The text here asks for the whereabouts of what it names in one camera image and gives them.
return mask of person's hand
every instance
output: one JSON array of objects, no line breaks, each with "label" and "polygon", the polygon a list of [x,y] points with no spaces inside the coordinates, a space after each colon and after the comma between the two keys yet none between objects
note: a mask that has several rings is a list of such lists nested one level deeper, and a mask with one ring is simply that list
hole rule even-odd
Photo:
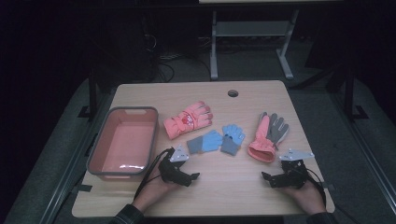
[{"label": "person's hand", "polygon": [[132,202],[132,205],[142,213],[144,213],[152,204],[158,202],[168,192],[180,187],[180,185],[175,183],[163,182],[160,170],[158,169],[158,164],[153,169],[148,181],[149,182],[146,186],[143,187],[139,195]]},{"label": "person's hand", "polygon": [[281,188],[279,191],[288,194],[309,216],[327,212],[319,191],[310,181],[306,181],[300,189]]}]

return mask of glove finger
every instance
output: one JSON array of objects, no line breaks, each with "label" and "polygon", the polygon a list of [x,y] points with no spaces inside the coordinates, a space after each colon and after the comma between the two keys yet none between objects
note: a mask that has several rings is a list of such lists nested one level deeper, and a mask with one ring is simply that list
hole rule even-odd
[{"label": "glove finger", "polygon": [[274,131],[280,132],[280,129],[282,128],[284,122],[285,120],[283,118],[279,118],[278,120],[276,120],[276,122],[274,123]]},{"label": "glove finger", "polygon": [[214,132],[212,133],[212,137],[214,138],[214,139],[222,139],[222,136],[221,136],[221,134],[219,134],[217,131],[215,131],[215,130],[213,130]]},{"label": "glove finger", "polygon": [[204,101],[198,101],[197,103],[187,106],[186,110],[194,111],[204,105],[205,105]]},{"label": "glove finger", "polygon": [[270,118],[270,126],[273,126],[276,123],[276,121],[277,121],[277,114],[274,113],[271,115],[271,118]]},{"label": "glove finger", "polygon": [[199,107],[199,108],[196,108],[195,110],[193,110],[194,115],[197,117],[200,115],[209,113],[209,112],[210,112],[210,107],[208,105],[205,105],[205,106],[202,106],[202,107]]},{"label": "glove finger", "polygon": [[223,134],[226,135],[227,134],[227,130],[228,130],[228,126],[223,126],[222,130],[223,130]]},{"label": "glove finger", "polygon": [[205,136],[213,136],[216,135],[216,130],[211,130],[210,132],[206,133]]},{"label": "glove finger", "polygon": [[235,138],[233,138],[233,141],[238,145],[238,146],[241,146],[242,145],[242,142],[244,141],[244,139],[245,139],[245,134],[244,133],[241,133],[241,134],[239,134],[239,135],[237,135]]},{"label": "glove finger", "polygon": [[289,132],[289,124],[283,125],[281,130],[279,131],[279,136],[278,139],[276,140],[276,143],[282,142],[285,139],[288,132]]},{"label": "glove finger", "polygon": [[231,125],[223,126],[223,134],[231,135]]},{"label": "glove finger", "polygon": [[235,131],[233,131],[233,134],[235,136],[239,136],[239,135],[241,135],[241,133],[242,133],[242,129],[239,127],[236,127]]},{"label": "glove finger", "polygon": [[260,120],[262,120],[262,118],[263,118],[264,116],[268,116],[268,115],[267,115],[267,112],[265,112],[265,111],[262,112],[262,116],[260,117]]},{"label": "glove finger", "polygon": [[211,119],[204,119],[204,120],[198,120],[198,124],[196,129],[204,128],[206,126],[212,125],[212,120]]},{"label": "glove finger", "polygon": [[198,122],[200,120],[206,120],[206,119],[213,119],[213,114],[212,113],[206,113],[206,114],[200,115],[198,117]]},{"label": "glove finger", "polygon": [[232,124],[231,127],[230,127],[230,132],[231,132],[231,134],[235,133],[235,131],[236,131],[237,128],[238,128],[238,127],[237,127],[235,124]]}]

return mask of hole in table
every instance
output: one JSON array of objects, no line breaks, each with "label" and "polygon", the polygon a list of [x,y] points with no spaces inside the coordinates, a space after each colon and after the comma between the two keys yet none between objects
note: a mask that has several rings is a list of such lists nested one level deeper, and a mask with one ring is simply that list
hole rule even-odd
[{"label": "hole in table", "polygon": [[230,90],[230,91],[228,91],[228,95],[230,96],[230,97],[237,97],[238,96],[238,91],[235,91],[235,90]]}]

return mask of wooden tabletop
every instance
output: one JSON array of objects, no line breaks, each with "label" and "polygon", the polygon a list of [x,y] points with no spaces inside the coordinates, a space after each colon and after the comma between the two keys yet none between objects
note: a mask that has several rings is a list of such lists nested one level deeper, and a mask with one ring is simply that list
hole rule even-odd
[{"label": "wooden tabletop", "polygon": [[[237,91],[230,97],[228,91]],[[163,121],[181,112],[186,106],[205,101],[214,115],[209,127],[186,133],[169,140]],[[261,172],[282,174],[279,159],[264,163],[251,158],[248,144],[254,140],[260,114],[277,113],[290,126],[285,140],[279,145],[277,156],[289,148],[311,151],[304,130],[294,110],[288,92],[280,81],[233,81],[128,84],[118,87],[111,107],[153,106],[159,112],[160,129],[155,147],[156,155],[169,147],[182,145],[197,136],[222,126],[236,124],[246,138],[236,156],[217,151],[190,155],[180,167],[187,174],[201,173],[189,187],[171,192],[146,212],[146,217],[213,217],[213,216],[274,216],[301,214],[300,208],[288,196],[272,189]],[[315,159],[304,163],[322,180]],[[92,186],[90,192],[80,191],[73,207],[75,217],[112,217],[131,203],[142,176],[129,180],[105,181],[86,173],[83,185]],[[327,190],[328,211],[334,210]]]}]

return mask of pink and gray glove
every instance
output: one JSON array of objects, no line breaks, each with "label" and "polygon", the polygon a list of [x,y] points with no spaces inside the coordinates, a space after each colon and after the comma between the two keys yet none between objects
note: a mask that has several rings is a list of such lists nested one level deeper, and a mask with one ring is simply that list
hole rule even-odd
[{"label": "pink and gray glove", "polygon": [[275,149],[289,131],[289,124],[285,124],[284,121],[283,118],[278,119],[277,114],[272,114],[270,118],[263,112],[256,138],[248,145],[247,153],[259,161],[274,161]]},{"label": "pink and gray glove", "polygon": [[213,114],[203,101],[189,105],[180,114],[163,122],[169,138],[172,140],[183,133],[207,127],[212,124]]}]

